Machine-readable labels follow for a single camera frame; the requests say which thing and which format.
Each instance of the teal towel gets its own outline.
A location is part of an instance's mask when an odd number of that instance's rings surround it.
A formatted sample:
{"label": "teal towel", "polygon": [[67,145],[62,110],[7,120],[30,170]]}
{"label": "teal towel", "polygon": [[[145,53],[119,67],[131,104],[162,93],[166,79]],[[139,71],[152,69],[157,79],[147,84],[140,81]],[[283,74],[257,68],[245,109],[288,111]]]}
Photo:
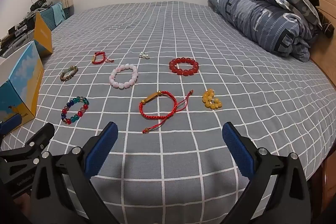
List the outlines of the teal towel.
{"label": "teal towel", "polygon": [[58,26],[63,21],[65,21],[65,14],[63,11],[62,3],[61,2],[56,3],[55,5],[52,6],[52,9],[54,11],[54,18],[55,18],[56,26]]}

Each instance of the blue gripper pad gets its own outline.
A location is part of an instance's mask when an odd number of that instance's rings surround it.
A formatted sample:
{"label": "blue gripper pad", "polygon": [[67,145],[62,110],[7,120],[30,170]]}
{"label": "blue gripper pad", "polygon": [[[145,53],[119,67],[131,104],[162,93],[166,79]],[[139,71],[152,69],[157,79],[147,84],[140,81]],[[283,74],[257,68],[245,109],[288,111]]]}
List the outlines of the blue gripper pad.
{"label": "blue gripper pad", "polygon": [[251,180],[255,171],[254,159],[237,134],[239,133],[232,123],[227,122],[223,125],[222,135],[225,144],[230,150],[241,174]]}
{"label": "blue gripper pad", "polygon": [[18,127],[22,123],[22,117],[20,114],[15,114],[7,121],[0,124],[0,135],[7,135],[14,128]]}
{"label": "blue gripper pad", "polygon": [[85,159],[84,173],[87,179],[98,175],[100,168],[118,138],[118,126],[114,122],[109,122],[98,136],[90,139],[97,137],[99,138],[98,141],[96,141],[95,146],[89,151]]}

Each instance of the gray grid bed sheet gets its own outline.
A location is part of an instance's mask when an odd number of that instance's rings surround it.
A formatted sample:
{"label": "gray grid bed sheet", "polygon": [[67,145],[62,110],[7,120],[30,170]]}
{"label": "gray grid bed sheet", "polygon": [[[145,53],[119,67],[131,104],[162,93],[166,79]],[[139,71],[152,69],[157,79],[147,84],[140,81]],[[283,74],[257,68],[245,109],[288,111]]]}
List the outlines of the gray grid bed sheet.
{"label": "gray grid bed sheet", "polygon": [[[63,154],[114,121],[118,140],[91,181],[121,223],[220,223],[248,183],[221,137],[227,121],[257,147],[284,156],[296,152],[307,178],[335,139],[336,93],[325,75],[313,63],[264,51],[209,7],[176,1],[110,5],[72,16],[52,38],[54,53],[43,60],[36,118],[6,136],[1,149],[22,147],[51,122],[56,132],[47,149]],[[105,51],[115,63],[93,65],[96,51]],[[139,58],[141,51],[150,59]],[[196,59],[199,73],[173,74],[168,63],[176,57]],[[126,90],[111,87],[110,73],[126,63],[138,67],[137,83]],[[79,72],[61,82],[60,73],[71,65]],[[130,75],[125,70],[116,81],[128,81]],[[221,109],[205,108],[201,97],[208,88],[222,101]],[[178,101],[190,90],[194,94],[186,110],[145,135],[142,130],[158,121],[145,120],[138,104],[157,90],[171,92]],[[87,97],[89,109],[78,122],[65,125],[61,109],[76,96]],[[167,114],[172,105],[159,97],[144,111]],[[75,114],[77,105],[71,111]],[[265,207],[273,183],[257,211]]]}

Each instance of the wooden bed frame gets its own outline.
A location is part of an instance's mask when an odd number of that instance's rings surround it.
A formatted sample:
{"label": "wooden bed frame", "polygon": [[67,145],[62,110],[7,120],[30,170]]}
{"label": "wooden bed frame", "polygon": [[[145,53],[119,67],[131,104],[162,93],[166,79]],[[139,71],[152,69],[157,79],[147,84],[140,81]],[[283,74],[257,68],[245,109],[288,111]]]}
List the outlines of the wooden bed frame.
{"label": "wooden bed frame", "polygon": [[[320,0],[318,9],[336,27],[336,0]],[[336,30],[332,38],[323,33],[310,49],[310,59],[328,77],[336,89]],[[316,218],[336,194],[336,143],[334,142],[327,158],[310,178],[311,205],[313,218]]]}

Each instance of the bracelet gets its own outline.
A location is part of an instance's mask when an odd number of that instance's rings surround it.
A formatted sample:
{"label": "bracelet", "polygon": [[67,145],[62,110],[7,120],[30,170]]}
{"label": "bracelet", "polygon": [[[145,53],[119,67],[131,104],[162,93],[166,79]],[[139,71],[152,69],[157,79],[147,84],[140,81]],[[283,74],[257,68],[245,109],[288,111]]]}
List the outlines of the bracelet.
{"label": "bracelet", "polygon": [[[132,69],[133,70],[133,74],[132,74],[132,78],[125,83],[118,83],[114,80],[115,76],[117,75],[118,72],[121,72],[122,70],[125,69]],[[109,76],[109,81],[111,86],[113,86],[114,88],[129,88],[131,85],[134,85],[135,82],[137,81],[137,77],[138,77],[138,69],[136,66],[134,66],[133,64],[126,64],[126,65],[120,65],[119,67],[117,67],[116,69],[114,69],[111,72],[111,75]]]}
{"label": "bracelet", "polygon": [[[97,58],[98,55],[103,55],[103,59],[100,60],[100,61],[96,61],[96,58]],[[109,63],[109,62],[110,62],[110,63],[113,63],[114,60],[113,60],[113,59],[112,59],[112,60],[107,59],[106,56],[105,56],[105,52],[95,52],[95,53],[94,53],[94,56],[93,56],[93,58],[92,58],[92,64],[94,64],[94,65],[98,65],[98,64],[102,64],[102,63],[104,63],[104,62],[107,62],[107,63]]]}
{"label": "bracelet", "polygon": [[[72,73],[70,73],[70,74],[67,75],[67,76],[64,76],[66,73],[68,73],[68,72],[70,72],[70,71],[72,71],[72,70],[73,70]],[[62,82],[66,82],[66,81],[70,80],[72,77],[74,77],[74,75],[77,73],[77,71],[78,71],[77,66],[71,66],[70,68],[68,68],[68,69],[66,69],[65,71],[63,71],[63,72],[61,73],[61,75],[60,75],[59,78],[61,79]]]}
{"label": "bracelet", "polygon": [[[185,99],[182,100],[182,101],[179,102],[179,103],[177,102],[176,98],[175,98],[170,92],[165,91],[165,90],[164,90],[164,91],[160,91],[160,90],[158,90],[157,92],[153,93],[152,95],[149,95],[146,99],[141,100],[141,102],[140,102],[140,104],[139,104],[139,112],[141,113],[141,115],[142,115],[144,118],[146,118],[146,119],[153,119],[153,120],[159,120],[159,119],[162,120],[160,123],[158,123],[158,124],[156,124],[156,125],[154,125],[154,126],[152,126],[152,127],[150,127],[150,128],[146,127],[144,130],[142,130],[142,133],[148,133],[150,130],[152,130],[152,129],[154,129],[154,128],[160,126],[160,125],[162,125],[168,118],[170,118],[171,116],[173,116],[174,113],[177,113],[177,112],[179,112],[179,111],[184,110],[184,109],[187,107],[188,100],[189,100],[189,96],[190,96],[191,94],[193,94],[193,92],[194,92],[193,90],[189,91],[189,93],[188,93],[188,95],[185,97]],[[174,101],[174,107],[173,107],[172,111],[171,111],[168,115],[166,115],[166,116],[149,116],[149,115],[146,115],[146,114],[143,112],[143,110],[142,110],[143,106],[144,106],[147,102],[149,102],[150,100],[152,100],[153,98],[155,98],[155,97],[157,97],[157,96],[161,96],[161,95],[167,95],[168,97],[170,97],[170,98]],[[177,108],[178,108],[182,103],[184,103],[184,102],[185,102],[185,106],[184,106],[183,108],[177,110]]]}
{"label": "bracelet", "polygon": [[[67,119],[67,112],[69,111],[70,107],[73,106],[75,103],[82,102],[84,103],[83,107],[81,107],[81,110],[77,112],[74,116],[72,116],[70,119]],[[61,119],[66,124],[71,124],[72,122],[75,122],[79,120],[80,117],[83,116],[85,111],[89,108],[89,101],[85,97],[75,97],[74,99],[70,100],[67,105],[62,109]]]}
{"label": "bracelet", "polygon": [[[192,69],[179,69],[177,68],[175,65],[179,64],[179,63],[187,63],[187,64],[191,64],[193,65]],[[184,76],[189,76],[189,75],[194,75],[195,73],[197,73],[198,69],[199,69],[199,65],[198,63],[194,60],[194,59],[190,59],[185,58],[185,57],[181,57],[181,58],[176,58],[173,59],[172,61],[169,62],[169,69],[173,72],[173,73],[177,73],[177,75],[184,75]]]}
{"label": "bracelet", "polygon": [[215,91],[208,89],[202,96],[202,101],[205,103],[205,107],[210,107],[212,110],[222,107],[222,102],[218,98],[214,98]]}

